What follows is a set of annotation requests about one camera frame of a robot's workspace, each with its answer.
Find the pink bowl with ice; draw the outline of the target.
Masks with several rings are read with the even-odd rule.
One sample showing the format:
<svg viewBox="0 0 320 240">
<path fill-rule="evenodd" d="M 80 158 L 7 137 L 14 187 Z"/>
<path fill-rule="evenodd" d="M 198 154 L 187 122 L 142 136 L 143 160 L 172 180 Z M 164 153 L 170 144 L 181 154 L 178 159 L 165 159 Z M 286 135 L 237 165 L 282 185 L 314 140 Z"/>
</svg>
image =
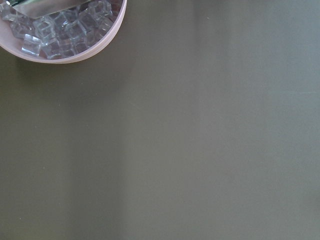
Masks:
<svg viewBox="0 0 320 240">
<path fill-rule="evenodd" d="M 84 61 L 101 52 L 105 47 L 107 47 L 107 45 L 110 44 L 110 42 L 114 39 L 114 37 L 118 33 L 125 16 L 128 1 L 117 0 L 116 3 L 120 3 L 121 7 L 119 8 L 117 18 L 115 19 L 112 27 L 107 32 L 107 34 L 102 39 L 100 39 L 95 45 L 74 56 L 49 60 L 43 57 L 42 54 L 40 54 L 39 56 L 32 56 L 32 55 L 23 53 L 21 51 L 23 41 L 13 36 L 13 33 L 11 31 L 9 24 L 6 23 L 4 20 L 0 21 L 0 48 L 12 54 L 13 56 L 16 56 L 20 59 L 34 62 L 34 63 L 60 65 L 60 64 L 71 64 L 71 63 Z"/>
</svg>

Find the metal ice scoop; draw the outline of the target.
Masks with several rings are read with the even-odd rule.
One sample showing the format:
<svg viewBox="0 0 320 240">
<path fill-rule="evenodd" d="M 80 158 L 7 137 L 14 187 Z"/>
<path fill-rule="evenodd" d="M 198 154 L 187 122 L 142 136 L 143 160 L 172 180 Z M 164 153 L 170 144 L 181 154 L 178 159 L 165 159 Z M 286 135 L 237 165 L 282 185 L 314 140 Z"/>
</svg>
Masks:
<svg viewBox="0 0 320 240">
<path fill-rule="evenodd" d="M 89 0 L 6 0 L 5 2 L 18 13 L 37 19 L 80 6 Z"/>
</svg>

